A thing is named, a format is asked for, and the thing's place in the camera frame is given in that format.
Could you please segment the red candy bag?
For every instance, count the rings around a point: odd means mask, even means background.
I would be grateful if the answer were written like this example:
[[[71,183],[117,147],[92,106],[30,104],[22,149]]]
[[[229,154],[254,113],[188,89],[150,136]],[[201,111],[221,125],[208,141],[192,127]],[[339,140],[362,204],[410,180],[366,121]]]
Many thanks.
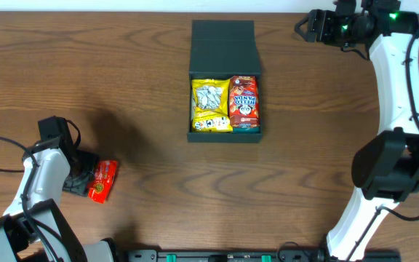
[[[88,197],[94,202],[103,204],[114,184],[119,163],[114,160],[100,161],[95,169],[95,176],[88,184]]]

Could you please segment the red Hello Panda box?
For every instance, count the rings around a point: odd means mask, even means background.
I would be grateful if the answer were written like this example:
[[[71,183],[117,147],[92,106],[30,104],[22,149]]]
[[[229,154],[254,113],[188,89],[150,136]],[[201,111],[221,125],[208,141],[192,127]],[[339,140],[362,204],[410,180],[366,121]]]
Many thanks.
[[[232,127],[260,127],[258,84],[254,76],[233,76],[229,84],[228,112]]]

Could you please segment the black gift box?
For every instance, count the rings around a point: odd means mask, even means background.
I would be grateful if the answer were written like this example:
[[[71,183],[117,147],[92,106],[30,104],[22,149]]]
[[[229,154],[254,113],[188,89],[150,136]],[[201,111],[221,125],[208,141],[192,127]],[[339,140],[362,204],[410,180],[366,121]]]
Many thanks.
[[[262,66],[251,20],[193,20],[188,80],[254,76],[263,105]]]

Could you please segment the teal Chunkies cookie box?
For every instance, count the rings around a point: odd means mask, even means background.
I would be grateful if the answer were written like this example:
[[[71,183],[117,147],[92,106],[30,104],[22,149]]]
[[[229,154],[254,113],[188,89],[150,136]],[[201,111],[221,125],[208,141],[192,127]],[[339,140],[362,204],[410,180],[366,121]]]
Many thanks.
[[[259,126],[252,127],[249,124],[242,125],[239,127],[233,127],[232,133],[234,134],[252,134],[252,133],[259,133],[260,128]]]

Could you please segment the yellow Hacks candy bag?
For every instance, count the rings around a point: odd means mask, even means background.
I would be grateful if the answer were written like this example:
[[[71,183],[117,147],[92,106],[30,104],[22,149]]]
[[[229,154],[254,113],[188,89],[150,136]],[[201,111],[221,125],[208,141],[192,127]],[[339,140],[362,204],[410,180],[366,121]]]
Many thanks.
[[[232,132],[228,115],[229,79],[193,79],[193,132]]]

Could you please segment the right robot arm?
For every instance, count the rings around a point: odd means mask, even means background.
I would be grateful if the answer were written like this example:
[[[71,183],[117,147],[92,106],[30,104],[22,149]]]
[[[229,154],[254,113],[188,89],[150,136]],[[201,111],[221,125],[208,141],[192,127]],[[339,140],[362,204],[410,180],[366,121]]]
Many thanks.
[[[391,251],[367,251],[387,215],[419,192],[419,17],[398,0],[337,1],[333,11],[311,10],[295,32],[308,42],[355,52],[373,64],[380,122],[374,139],[354,156],[353,194],[310,261],[398,261]]]

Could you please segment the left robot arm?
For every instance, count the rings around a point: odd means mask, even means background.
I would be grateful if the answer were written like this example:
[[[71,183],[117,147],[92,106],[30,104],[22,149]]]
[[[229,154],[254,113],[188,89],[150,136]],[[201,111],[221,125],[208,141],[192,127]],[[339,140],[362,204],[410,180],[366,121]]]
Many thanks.
[[[58,207],[63,192],[103,203],[118,162],[79,149],[81,139],[72,138],[71,120],[51,116],[38,126],[41,139],[23,149],[23,178],[0,217],[0,261],[22,261],[20,252],[35,242],[42,249],[26,261],[120,261],[111,238],[80,243]]]

